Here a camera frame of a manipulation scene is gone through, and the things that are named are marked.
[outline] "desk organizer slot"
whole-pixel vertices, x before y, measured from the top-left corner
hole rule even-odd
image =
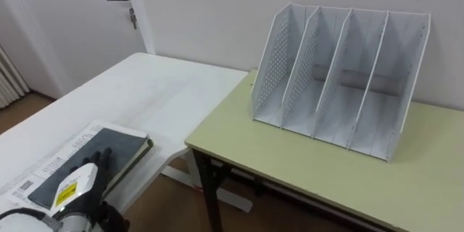
[[[430,31],[429,14],[390,12],[372,88],[350,149],[390,160],[405,124]]]
[[[271,28],[253,119],[390,160],[430,21],[430,14],[289,5]]]
[[[307,18],[317,9],[290,4],[273,21],[252,90],[252,117],[281,126],[281,105]]]
[[[350,9],[318,7],[308,19],[283,97],[282,128],[312,136],[316,106],[325,82],[315,79],[315,64],[330,65],[349,12]]]
[[[381,11],[353,9],[349,13],[316,109],[314,138],[344,148],[350,145],[369,80],[354,88],[341,84],[342,75],[346,70],[373,72],[387,18],[388,12]]]

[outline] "black book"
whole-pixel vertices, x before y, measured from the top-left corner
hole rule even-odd
[[[111,148],[110,182],[105,191],[106,195],[153,146],[147,134],[120,126],[114,127],[113,124],[99,124],[96,128],[102,126],[103,128],[93,138],[28,196],[29,200],[50,209],[58,186],[70,174],[70,169],[74,166],[80,167],[82,160],[90,157],[94,152],[103,152],[106,148]],[[88,134],[83,131],[79,135],[84,137]]]

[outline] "white door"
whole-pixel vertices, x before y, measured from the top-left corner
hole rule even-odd
[[[49,66],[61,70],[66,92],[145,51],[140,30],[134,30],[130,19],[130,1],[21,1],[56,57]]]

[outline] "dark green book cover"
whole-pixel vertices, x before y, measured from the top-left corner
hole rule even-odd
[[[74,166],[80,167],[85,157],[90,157],[95,152],[103,152],[106,148],[111,148],[110,182],[106,191],[106,194],[108,194],[152,146],[152,141],[148,137],[141,138],[103,128],[86,145],[71,156],[63,166],[47,178],[28,198],[32,202],[50,209],[58,186],[70,174],[70,169]]]

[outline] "white table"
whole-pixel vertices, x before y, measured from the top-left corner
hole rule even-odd
[[[187,135],[245,75],[134,54],[0,136],[0,193],[92,120],[101,119],[145,131],[156,144],[107,197],[124,212],[171,160],[188,151],[183,143]],[[0,211],[12,207],[0,198]],[[36,221],[29,221],[23,216],[9,217],[0,222],[0,231],[37,226]]]

